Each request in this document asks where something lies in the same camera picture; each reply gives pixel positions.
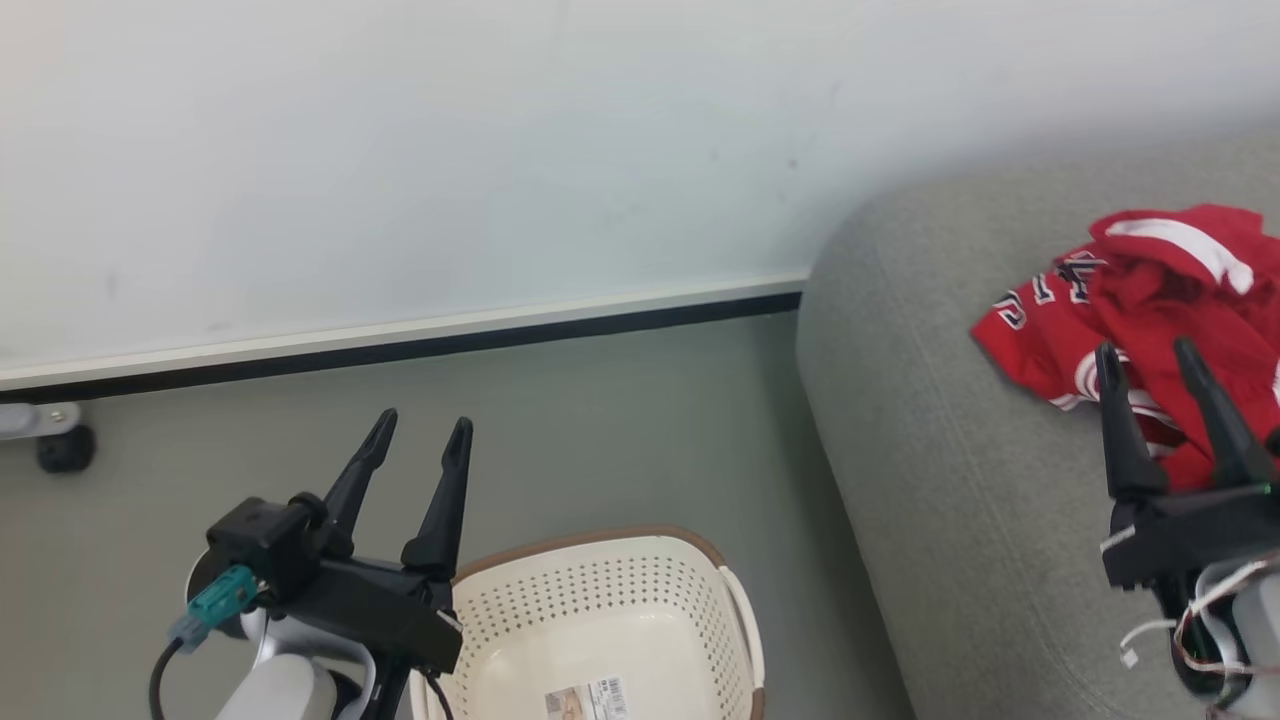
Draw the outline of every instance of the barcode sticker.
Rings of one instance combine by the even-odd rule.
[[[622,678],[547,693],[547,720],[630,720]]]

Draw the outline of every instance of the black cable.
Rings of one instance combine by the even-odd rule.
[[[156,660],[156,666],[151,670],[151,684],[147,685],[147,701],[151,703],[151,720],[164,720],[164,711],[160,710],[160,678],[164,678],[164,669],[182,647],[182,638],[174,638],[169,647],[164,648]]]
[[[435,674],[426,675],[426,684],[431,685],[435,691],[435,698],[440,701],[440,707],[444,708],[444,720],[453,720],[453,711],[449,710],[449,701],[444,700],[444,691],[440,689],[440,683],[435,680]]]

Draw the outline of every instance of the baseboard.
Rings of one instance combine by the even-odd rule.
[[[806,273],[0,370],[0,401],[74,402],[794,310]]]

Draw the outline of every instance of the white wall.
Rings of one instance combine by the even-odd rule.
[[[0,369],[803,273],[908,176],[1265,122],[1276,20],[1275,0],[0,0]]]

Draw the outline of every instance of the perforated holes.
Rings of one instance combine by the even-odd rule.
[[[751,703],[749,665],[737,639],[737,618],[717,594],[721,587],[714,571],[649,553],[598,557],[518,579],[508,575],[483,589],[460,585],[460,594],[466,596],[458,602],[466,637],[465,661],[451,678],[462,689],[456,712],[474,720],[467,698],[472,664],[488,656],[495,643],[535,626],[554,628],[584,612],[663,606],[694,624],[703,661],[716,684],[719,720],[742,720]]]

